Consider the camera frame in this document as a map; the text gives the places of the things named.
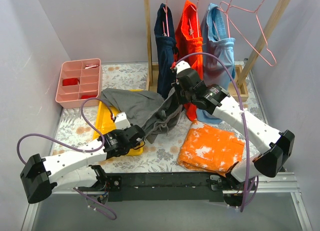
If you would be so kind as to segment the grey shorts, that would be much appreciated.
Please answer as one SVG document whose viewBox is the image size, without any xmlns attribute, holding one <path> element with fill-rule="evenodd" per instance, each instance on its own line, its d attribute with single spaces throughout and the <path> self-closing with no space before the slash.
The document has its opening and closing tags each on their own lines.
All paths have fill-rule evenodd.
<svg viewBox="0 0 320 231">
<path fill-rule="evenodd" d="M 144 132 L 155 131 L 156 137 L 168 133 L 176 126 L 183 109 L 174 88 L 170 90 L 166 99 L 148 90 L 130 91 L 115 88 L 104 89 L 100 98 L 109 106 L 125 112 L 129 122 L 138 125 Z"/>
</svg>

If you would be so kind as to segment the yellow plastic tray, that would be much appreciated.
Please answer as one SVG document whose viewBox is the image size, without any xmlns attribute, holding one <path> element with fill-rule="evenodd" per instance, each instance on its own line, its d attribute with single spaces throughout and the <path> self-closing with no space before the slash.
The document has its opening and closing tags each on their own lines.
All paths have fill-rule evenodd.
<svg viewBox="0 0 320 231">
<path fill-rule="evenodd" d="M 110 109 L 115 116 L 120 113 L 120 111 L 113 106 L 110 106 Z M 111 120 L 110 111 L 101 101 L 99 102 L 98 106 L 95 128 L 98 129 L 102 134 L 106 134 L 116 128 L 116 125 Z M 96 131 L 94 131 L 92 139 L 97 139 L 99 136 L 100 135 Z M 143 153 L 143 150 L 143 147 L 140 147 L 139 149 L 132 148 L 128 152 L 127 156 L 139 156 Z"/>
</svg>

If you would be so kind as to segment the navy blue shorts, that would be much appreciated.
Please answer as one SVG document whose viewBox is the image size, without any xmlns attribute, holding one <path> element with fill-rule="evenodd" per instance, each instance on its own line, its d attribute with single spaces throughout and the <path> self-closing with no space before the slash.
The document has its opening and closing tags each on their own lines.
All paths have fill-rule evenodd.
<svg viewBox="0 0 320 231">
<path fill-rule="evenodd" d="M 177 48 L 173 17 L 169 7 L 167 7 L 169 36 L 164 36 L 163 22 L 166 22 L 164 6 L 165 4 L 162 3 L 157 11 L 154 35 L 159 69 L 157 93 L 166 99 L 172 89 L 172 83 L 176 79 L 176 73 L 172 72 L 171 67 L 179 56 L 179 50 Z"/>
</svg>

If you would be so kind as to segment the pink hanger with navy shorts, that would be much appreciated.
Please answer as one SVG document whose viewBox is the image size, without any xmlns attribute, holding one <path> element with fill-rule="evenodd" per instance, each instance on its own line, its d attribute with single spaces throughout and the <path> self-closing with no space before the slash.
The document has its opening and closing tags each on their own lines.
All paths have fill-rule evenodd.
<svg viewBox="0 0 320 231">
<path fill-rule="evenodd" d="M 170 30 L 169 30 L 169 21 L 168 21 L 168 0 L 165 0 L 165 6 L 163 7 L 163 11 L 165 13 L 165 22 L 162 22 L 163 27 L 163 33 L 164 36 L 169 37 L 170 36 Z"/>
</svg>

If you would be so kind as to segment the wooden clothes rack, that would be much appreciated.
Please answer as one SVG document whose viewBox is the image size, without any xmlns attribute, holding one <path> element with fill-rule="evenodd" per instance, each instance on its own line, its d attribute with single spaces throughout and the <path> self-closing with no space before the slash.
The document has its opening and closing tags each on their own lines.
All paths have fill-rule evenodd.
<svg viewBox="0 0 320 231">
<path fill-rule="evenodd" d="M 256 17 L 257 24 L 261 31 L 261 35 L 255 45 L 252 45 L 245 37 L 244 40 L 252 48 L 252 52 L 249 55 L 243 68 L 238 68 L 236 73 L 236 87 L 240 90 L 240 100 L 246 101 L 249 97 L 248 88 L 246 84 L 246 78 L 251 73 L 254 64 L 258 57 L 261 57 L 269 66 L 274 67 L 277 64 L 277 60 L 269 49 L 268 39 L 272 35 L 274 29 L 279 23 L 283 16 L 288 4 L 291 0 L 278 0 L 272 14 L 270 15 L 265 27 L 261 26 L 258 12 L 265 2 L 262 0 L 261 4 L 254 10 L 242 8 L 237 5 L 233 5 L 233 0 L 228 2 L 222 1 L 222 5 L 226 5 L 226 9 L 220 8 L 220 11 L 225 14 L 227 22 L 227 33 L 230 34 L 230 25 L 232 25 L 236 31 L 240 34 L 240 30 L 229 18 L 229 10 L 234 8 L 247 13 L 254 14 Z M 145 14 L 145 25 L 146 25 L 146 45 L 147 45 L 147 61 L 148 61 L 148 72 L 146 78 L 146 89 L 152 92 L 157 90 L 157 82 L 159 76 L 159 65 L 152 60 L 152 31 L 151 31 L 151 12 L 150 12 L 150 0 L 144 0 L 144 14 Z"/>
</svg>

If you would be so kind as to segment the red orange shorts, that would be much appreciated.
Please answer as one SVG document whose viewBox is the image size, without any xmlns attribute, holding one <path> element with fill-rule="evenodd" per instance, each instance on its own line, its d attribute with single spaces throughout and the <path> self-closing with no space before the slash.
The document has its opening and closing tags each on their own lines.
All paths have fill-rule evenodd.
<svg viewBox="0 0 320 231">
<path fill-rule="evenodd" d="M 178 24 L 178 27 L 175 31 L 175 40 L 176 40 L 176 47 L 179 51 L 179 58 L 183 58 L 192 53 L 200 53 L 203 51 L 203 38 L 201 34 L 201 27 L 200 28 L 200 37 L 197 36 L 197 25 L 196 25 L 196 13 L 193 11 L 191 6 L 195 6 L 189 0 L 185 1 L 182 15 Z M 191 24 L 194 30 L 194 38 L 189 35 L 189 22 L 188 19 L 191 20 Z M 203 79 L 203 57 L 202 55 L 193 55 L 188 57 L 185 60 L 192 69 L 195 69 L 199 74 L 199 77 Z M 194 121 L 197 118 L 196 114 L 196 106 L 188 103 L 184 105 L 186 109 L 186 116 L 190 121 Z"/>
</svg>

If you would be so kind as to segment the light blue shorts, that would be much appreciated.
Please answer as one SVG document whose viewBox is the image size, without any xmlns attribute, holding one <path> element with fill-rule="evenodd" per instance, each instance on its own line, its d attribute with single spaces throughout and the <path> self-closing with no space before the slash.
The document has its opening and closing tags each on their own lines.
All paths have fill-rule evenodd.
<svg viewBox="0 0 320 231">
<path fill-rule="evenodd" d="M 203 80 L 207 87 L 213 88 L 210 96 L 218 102 L 226 95 L 221 89 L 228 90 L 236 77 L 234 46 L 236 39 L 229 37 L 222 11 L 218 5 L 209 4 L 200 25 L 203 38 L 202 56 Z"/>
</svg>

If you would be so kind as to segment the pink divided organizer box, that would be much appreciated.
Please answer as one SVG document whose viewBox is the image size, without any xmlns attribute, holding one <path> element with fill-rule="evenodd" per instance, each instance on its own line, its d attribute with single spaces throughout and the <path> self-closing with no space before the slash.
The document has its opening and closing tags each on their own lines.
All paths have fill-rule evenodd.
<svg viewBox="0 0 320 231">
<path fill-rule="evenodd" d="M 85 69 L 86 65 L 99 65 Z M 78 85 L 62 86 L 63 79 L 78 78 Z M 65 109 L 79 108 L 86 99 L 83 95 L 98 98 L 102 90 L 102 66 L 99 58 L 66 61 L 60 69 L 55 101 Z"/>
</svg>

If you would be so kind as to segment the red cloth front compartment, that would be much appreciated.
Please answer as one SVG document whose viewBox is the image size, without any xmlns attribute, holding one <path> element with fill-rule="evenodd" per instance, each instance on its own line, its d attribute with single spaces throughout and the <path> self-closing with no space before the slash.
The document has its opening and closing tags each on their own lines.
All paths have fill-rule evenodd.
<svg viewBox="0 0 320 231">
<path fill-rule="evenodd" d="M 90 99 L 90 98 L 96 98 L 96 95 L 82 95 L 80 98 L 82 100 Z"/>
</svg>

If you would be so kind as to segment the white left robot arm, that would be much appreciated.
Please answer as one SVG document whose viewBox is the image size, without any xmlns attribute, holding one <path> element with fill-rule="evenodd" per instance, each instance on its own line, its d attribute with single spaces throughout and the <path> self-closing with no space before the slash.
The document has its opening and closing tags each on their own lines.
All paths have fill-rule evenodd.
<svg viewBox="0 0 320 231">
<path fill-rule="evenodd" d="M 122 178 L 106 174 L 101 161 L 127 155 L 130 149 L 153 143 L 157 135 L 146 135 L 141 127 L 132 125 L 114 129 L 94 139 L 77 151 L 41 157 L 31 156 L 20 173 L 28 203 L 36 204 L 53 192 L 80 188 L 82 191 L 119 191 Z"/>
</svg>

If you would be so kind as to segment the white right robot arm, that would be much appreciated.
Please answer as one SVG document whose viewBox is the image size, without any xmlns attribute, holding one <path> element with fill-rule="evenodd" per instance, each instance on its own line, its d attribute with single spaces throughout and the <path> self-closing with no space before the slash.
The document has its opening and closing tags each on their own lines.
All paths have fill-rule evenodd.
<svg viewBox="0 0 320 231">
<path fill-rule="evenodd" d="M 234 164 L 226 174 L 227 186 L 237 190 L 246 178 L 263 175 L 274 178 L 292 154 L 295 135 L 281 132 L 241 110 L 240 104 L 217 84 L 207 87 L 196 70 L 190 67 L 174 68 L 175 94 L 180 104 L 191 103 L 198 109 L 228 123 L 257 148 L 259 155 Z"/>
</svg>

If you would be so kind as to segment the pink hanger with blue shorts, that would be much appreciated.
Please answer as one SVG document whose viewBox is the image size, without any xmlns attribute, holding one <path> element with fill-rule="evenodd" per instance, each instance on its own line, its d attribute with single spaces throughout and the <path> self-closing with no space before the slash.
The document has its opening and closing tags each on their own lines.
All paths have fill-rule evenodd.
<svg viewBox="0 0 320 231">
<path fill-rule="evenodd" d="M 229 10 L 232 6 L 233 0 L 229 0 L 229 2 L 221 1 L 218 5 L 218 9 L 224 13 L 226 18 L 226 33 L 227 37 L 231 38 L 231 32 L 230 32 L 230 21 L 229 21 Z"/>
</svg>

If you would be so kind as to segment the pink hanger with red shorts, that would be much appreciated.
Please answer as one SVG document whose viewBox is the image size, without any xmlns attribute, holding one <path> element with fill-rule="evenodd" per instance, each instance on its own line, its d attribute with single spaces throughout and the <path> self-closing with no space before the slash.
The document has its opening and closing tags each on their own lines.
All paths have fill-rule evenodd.
<svg viewBox="0 0 320 231">
<path fill-rule="evenodd" d="M 200 38 L 200 27 L 199 27 L 199 15 L 198 15 L 198 5 L 199 5 L 199 1 L 197 0 L 196 5 L 195 6 L 191 6 L 192 10 L 195 12 L 195 19 L 196 19 L 196 32 L 197 32 L 197 38 Z M 193 25 L 191 23 L 191 19 L 188 19 L 188 24 L 189 24 L 189 30 L 188 30 L 188 34 L 190 36 L 192 36 L 192 38 L 194 39 L 194 29 L 193 29 Z"/>
</svg>

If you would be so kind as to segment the red folded cloth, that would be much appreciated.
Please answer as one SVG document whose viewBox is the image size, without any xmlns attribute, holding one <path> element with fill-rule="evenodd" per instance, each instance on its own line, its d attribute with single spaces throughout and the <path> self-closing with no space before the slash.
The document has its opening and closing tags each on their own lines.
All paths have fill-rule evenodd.
<svg viewBox="0 0 320 231">
<path fill-rule="evenodd" d="M 80 79 L 76 77 L 65 78 L 62 80 L 62 86 L 75 86 L 80 84 Z"/>
</svg>

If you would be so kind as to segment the white red cloth back compartment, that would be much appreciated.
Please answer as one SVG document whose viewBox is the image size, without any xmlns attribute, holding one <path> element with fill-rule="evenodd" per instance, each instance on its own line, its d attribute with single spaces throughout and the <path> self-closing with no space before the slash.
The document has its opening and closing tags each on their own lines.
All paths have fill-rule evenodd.
<svg viewBox="0 0 320 231">
<path fill-rule="evenodd" d="M 84 67 L 85 70 L 87 69 L 94 69 L 94 68 L 98 68 L 99 65 L 98 64 L 88 64 Z"/>
</svg>

